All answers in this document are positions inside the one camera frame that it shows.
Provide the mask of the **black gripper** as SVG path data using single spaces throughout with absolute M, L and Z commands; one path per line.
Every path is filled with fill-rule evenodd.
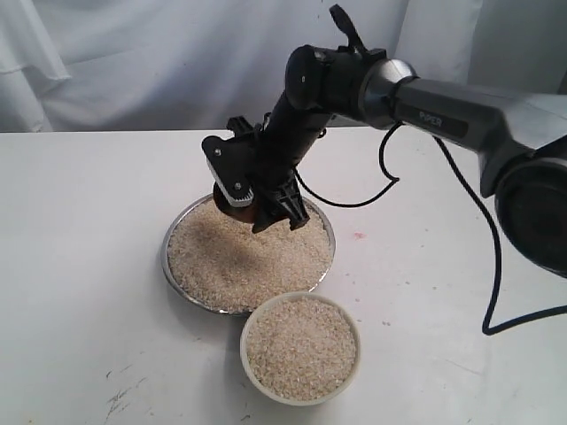
M 252 125 L 244 116 L 231 117 L 226 124 L 233 142 L 247 141 L 247 179 L 256 197 L 252 232 L 258 234 L 282 220 L 288 220 L 293 231 L 309 221 L 298 183 L 282 183 L 298 156 L 298 133 L 265 133 L 265 125 L 266 120 Z

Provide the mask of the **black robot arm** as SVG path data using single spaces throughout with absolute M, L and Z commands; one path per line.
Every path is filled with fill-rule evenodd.
M 480 193 L 493 198 L 508 240 L 535 265 L 565 275 L 565 97 L 422 79 L 384 50 L 366 49 L 341 7 L 330 14 L 347 45 L 291 54 L 267 123 L 250 131 L 230 179 L 215 181 L 217 207 L 258 230 L 283 219 L 298 224 L 293 171 L 333 116 L 380 130 L 405 124 L 475 152 Z

